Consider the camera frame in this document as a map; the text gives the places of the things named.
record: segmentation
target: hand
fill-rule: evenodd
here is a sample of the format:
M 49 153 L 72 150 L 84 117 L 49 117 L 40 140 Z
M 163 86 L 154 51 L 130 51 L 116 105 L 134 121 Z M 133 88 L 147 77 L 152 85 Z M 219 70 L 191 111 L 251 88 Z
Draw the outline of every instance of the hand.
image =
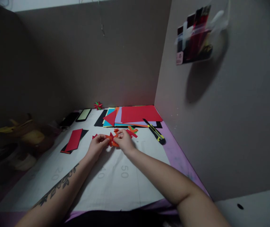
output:
M 119 130 L 117 132 L 118 137 L 114 137 L 114 141 L 122 149 L 123 153 L 129 153 L 135 149 L 131 136 L 125 129 Z
M 110 139 L 106 138 L 105 135 L 99 134 L 94 139 L 92 139 L 88 152 L 85 156 L 91 158 L 93 161 L 97 161 L 100 153 L 103 148 L 106 147 L 109 143 Z

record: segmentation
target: yellow utility knife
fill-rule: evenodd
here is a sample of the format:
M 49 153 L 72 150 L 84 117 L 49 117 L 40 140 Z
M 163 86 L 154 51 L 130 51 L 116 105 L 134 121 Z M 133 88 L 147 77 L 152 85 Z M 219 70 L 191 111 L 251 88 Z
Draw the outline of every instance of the yellow utility knife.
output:
M 159 143 L 161 145 L 165 144 L 165 139 L 164 137 L 161 135 L 161 133 L 154 128 L 154 126 L 152 126 L 147 120 L 143 119 L 145 123 L 147 123 L 148 128 L 150 129 L 150 131 L 154 134 L 155 138 L 159 141 Z

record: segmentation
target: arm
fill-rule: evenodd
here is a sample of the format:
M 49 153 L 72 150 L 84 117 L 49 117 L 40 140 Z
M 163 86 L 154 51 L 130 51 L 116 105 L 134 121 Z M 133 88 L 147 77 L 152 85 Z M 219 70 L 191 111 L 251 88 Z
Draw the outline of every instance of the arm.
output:
M 108 142 L 109 139 L 106 139 L 105 135 L 96 136 L 91 141 L 85 157 L 54 185 L 16 226 L 53 226 L 59 224 Z
M 176 205 L 184 226 L 230 226 L 211 199 L 194 182 L 173 167 L 137 150 L 126 130 L 120 130 L 118 134 L 114 141 L 159 192 Z

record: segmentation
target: forearm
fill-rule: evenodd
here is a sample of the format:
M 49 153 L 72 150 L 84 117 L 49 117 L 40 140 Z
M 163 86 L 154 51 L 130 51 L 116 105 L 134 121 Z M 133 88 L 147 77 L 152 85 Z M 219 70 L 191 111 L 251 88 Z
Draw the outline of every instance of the forearm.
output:
M 53 226 L 58 224 L 72 205 L 94 163 L 95 160 L 85 156 L 28 211 L 16 226 Z
M 126 156 L 174 205 L 178 205 L 183 199 L 200 190 L 195 183 L 178 170 L 137 149 L 126 152 Z

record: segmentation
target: phone screen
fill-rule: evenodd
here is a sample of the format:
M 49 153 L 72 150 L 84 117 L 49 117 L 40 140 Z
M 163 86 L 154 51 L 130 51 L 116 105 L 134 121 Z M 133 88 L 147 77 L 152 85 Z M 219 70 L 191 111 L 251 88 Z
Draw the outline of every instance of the phone screen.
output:
M 82 113 L 80 114 L 80 116 L 77 118 L 77 120 L 85 120 L 88 116 L 88 114 L 90 113 L 91 109 L 85 109 L 82 111 Z

